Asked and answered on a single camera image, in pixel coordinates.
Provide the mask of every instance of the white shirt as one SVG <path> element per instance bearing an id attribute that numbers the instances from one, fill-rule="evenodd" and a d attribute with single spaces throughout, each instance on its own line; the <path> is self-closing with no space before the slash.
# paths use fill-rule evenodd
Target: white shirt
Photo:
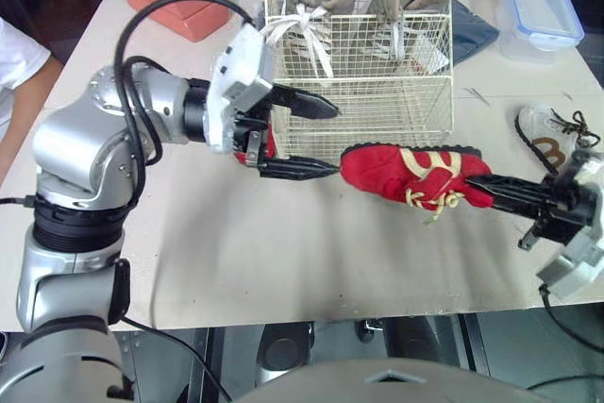
<path id="1" fill-rule="evenodd" d="M 7 133 L 13 91 L 38 70 L 50 51 L 0 18 L 0 140 Z"/>

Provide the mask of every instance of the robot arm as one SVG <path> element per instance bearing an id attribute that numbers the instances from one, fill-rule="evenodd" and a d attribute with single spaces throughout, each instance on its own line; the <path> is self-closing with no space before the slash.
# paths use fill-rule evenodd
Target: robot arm
<path id="1" fill-rule="evenodd" d="M 338 171 L 319 160 L 280 160 L 270 153 L 274 104 L 306 118 L 330 118 L 338 110 L 320 96 L 273 84 L 264 38 L 253 26 L 243 26 L 217 66 L 211 83 L 144 62 L 132 67 L 134 87 L 162 143 L 201 142 L 217 153 L 240 153 L 261 176 L 299 180 Z M 149 160 L 157 153 L 152 131 L 140 115 L 135 119 Z M 17 297 L 19 321 L 30 335 L 3 370 L 2 401 L 133 396 L 108 329 L 129 305 L 129 264 L 120 253 L 123 223 L 136 205 L 130 140 L 110 67 L 36 132 L 35 220 L 25 235 Z"/>
<path id="2" fill-rule="evenodd" d="M 510 176 L 473 176 L 468 182 L 495 197 L 493 208 L 534 219 L 518 242 L 530 251 L 539 238 L 564 245 L 539 273 L 560 299 L 584 288 L 604 271 L 604 159 L 576 151 L 557 176 L 533 183 Z"/>

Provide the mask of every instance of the container lid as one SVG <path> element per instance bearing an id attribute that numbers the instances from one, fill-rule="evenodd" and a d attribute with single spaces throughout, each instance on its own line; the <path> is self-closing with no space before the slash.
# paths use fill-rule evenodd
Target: container lid
<path id="1" fill-rule="evenodd" d="M 571 0 L 512 1 L 516 26 L 543 50 L 577 45 L 583 39 L 583 27 Z"/>

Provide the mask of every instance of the red sneaker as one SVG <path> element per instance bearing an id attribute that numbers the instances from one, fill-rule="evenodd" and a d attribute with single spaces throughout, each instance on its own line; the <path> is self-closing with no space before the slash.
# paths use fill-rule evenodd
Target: red sneaker
<path id="1" fill-rule="evenodd" d="M 342 153 L 340 173 L 361 191 L 436 211 L 429 222 L 445 207 L 457 207 L 461 198 L 477 208 L 493 205 L 491 195 L 465 182 L 468 176 L 491 173 L 480 152 L 472 147 L 356 145 Z"/>

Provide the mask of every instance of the blue lid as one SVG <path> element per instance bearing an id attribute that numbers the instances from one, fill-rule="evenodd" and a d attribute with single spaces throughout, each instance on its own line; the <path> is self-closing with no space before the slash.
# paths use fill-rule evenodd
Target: blue lid
<path id="1" fill-rule="evenodd" d="M 536 40 L 583 39 L 583 27 L 571 0 L 512 0 L 518 29 Z"/>

